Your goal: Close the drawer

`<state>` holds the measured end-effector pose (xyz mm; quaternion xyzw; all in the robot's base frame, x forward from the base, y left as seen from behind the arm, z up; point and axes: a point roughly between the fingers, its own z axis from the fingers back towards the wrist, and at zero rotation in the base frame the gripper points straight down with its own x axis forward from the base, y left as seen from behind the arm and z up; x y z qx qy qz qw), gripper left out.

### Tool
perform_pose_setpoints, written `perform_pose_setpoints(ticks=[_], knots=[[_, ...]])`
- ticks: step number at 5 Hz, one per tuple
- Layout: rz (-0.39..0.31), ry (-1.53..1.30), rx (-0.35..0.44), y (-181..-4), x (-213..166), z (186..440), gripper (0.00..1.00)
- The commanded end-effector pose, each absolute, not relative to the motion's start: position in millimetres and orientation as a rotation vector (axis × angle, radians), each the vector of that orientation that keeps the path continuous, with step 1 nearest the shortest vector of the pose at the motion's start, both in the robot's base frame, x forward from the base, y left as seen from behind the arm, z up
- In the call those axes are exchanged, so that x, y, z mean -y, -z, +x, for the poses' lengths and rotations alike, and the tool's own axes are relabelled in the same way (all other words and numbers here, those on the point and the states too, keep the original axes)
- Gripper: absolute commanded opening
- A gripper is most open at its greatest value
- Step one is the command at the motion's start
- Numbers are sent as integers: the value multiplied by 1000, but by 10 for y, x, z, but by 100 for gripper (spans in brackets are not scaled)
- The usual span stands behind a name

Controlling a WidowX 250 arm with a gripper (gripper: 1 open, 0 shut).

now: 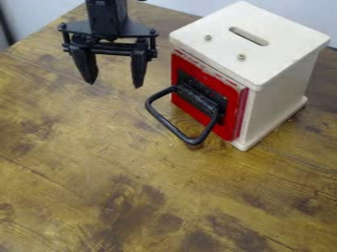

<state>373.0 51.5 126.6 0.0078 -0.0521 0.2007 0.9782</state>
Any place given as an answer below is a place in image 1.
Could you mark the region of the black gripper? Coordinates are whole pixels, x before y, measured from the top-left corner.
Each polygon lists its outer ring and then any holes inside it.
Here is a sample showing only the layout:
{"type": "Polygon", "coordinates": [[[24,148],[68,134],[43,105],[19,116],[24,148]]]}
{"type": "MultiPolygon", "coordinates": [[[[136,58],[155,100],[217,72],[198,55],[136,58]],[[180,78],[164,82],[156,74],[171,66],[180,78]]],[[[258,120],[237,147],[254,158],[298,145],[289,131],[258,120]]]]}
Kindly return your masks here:
{"type": "Polygon", "coordinates": [[[132,85],[143,85],[147,60],[158,56],[156,29],[134,21],[127,15],[127,0],[85,0],[88,19],[61,23],[63,51],[71,52],[77,71],[87,84],[96,81],[96,54],[131,55],[132,85]]]}

